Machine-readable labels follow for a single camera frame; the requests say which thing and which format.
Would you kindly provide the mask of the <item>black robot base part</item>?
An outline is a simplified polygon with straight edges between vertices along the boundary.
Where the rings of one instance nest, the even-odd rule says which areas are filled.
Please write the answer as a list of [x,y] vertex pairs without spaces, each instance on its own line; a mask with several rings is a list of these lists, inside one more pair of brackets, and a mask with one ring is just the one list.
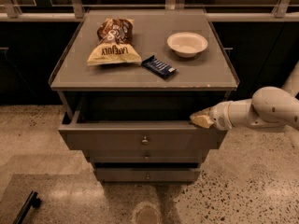
[[33,207],[37,209],[40,207],[40,205],[41,200],[38,197],[38,193],[36,191],[32,191],[26,199],[25,203],[23,204],[19,214],[14,219],[13,224],[22,224],[30,208]]

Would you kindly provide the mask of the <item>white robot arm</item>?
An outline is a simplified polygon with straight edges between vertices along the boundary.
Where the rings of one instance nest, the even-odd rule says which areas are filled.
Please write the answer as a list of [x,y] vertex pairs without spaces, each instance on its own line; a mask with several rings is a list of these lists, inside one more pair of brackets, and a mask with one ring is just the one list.
[[288,126],[299,130],[299,63],[281,88],[258,89],[251,98],[220,102],[190,115],[199,127],[211,126],[221,131],[245,126],[251,129],[283,132]]

